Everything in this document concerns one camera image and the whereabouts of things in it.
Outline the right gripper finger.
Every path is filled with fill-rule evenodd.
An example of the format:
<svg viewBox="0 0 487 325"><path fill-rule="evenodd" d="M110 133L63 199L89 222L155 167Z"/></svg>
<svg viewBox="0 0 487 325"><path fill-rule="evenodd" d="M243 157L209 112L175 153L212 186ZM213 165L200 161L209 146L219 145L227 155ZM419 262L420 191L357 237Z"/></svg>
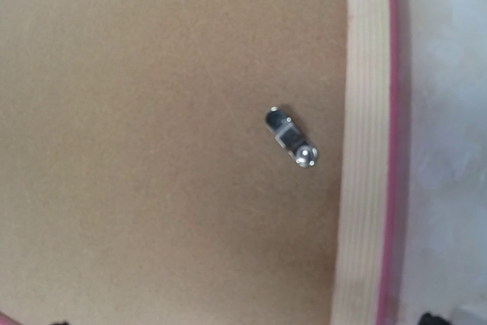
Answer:
<svg viewBox="0 0 487 325"><path fill-rule="evenodd" d="M428 312L419 318L418 325L452 325L452 323L441 316Z"/></svg>

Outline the pink wooden picture frame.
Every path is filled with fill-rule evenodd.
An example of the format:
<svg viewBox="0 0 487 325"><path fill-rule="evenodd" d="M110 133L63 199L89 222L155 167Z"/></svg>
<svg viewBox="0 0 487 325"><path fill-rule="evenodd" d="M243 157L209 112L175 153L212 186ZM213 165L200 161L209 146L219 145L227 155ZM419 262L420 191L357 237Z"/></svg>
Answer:
<svg viewBox="0 0 487 325"><path fill-rule="evenodd" d="M342 182L330 321L383 324L396 195L396 0L347 0Z"/></svg>

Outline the brown cardboard backing board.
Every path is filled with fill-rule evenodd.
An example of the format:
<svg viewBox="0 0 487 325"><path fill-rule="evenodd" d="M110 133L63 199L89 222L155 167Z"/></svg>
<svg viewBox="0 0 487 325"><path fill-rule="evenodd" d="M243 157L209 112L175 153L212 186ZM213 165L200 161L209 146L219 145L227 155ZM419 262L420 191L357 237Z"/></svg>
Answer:
<svg viewBox="0 0 487 325"><path fill-rule="evenodd" d="M2 312L328 323L346 24L346 0L1 0Z"/></svg>

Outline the metal frame turn clip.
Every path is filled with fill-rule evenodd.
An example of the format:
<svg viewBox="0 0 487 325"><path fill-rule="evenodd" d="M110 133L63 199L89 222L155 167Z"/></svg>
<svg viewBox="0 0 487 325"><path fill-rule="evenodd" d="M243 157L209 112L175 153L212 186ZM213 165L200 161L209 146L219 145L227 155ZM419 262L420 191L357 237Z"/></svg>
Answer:
<svg viewBox="0 0 487 325"><path fill-rule="evenodd" d="M274 140L299 167L309 168L316 165L317 148L282 108L271 107L266 114L265 123Z"/></svg>

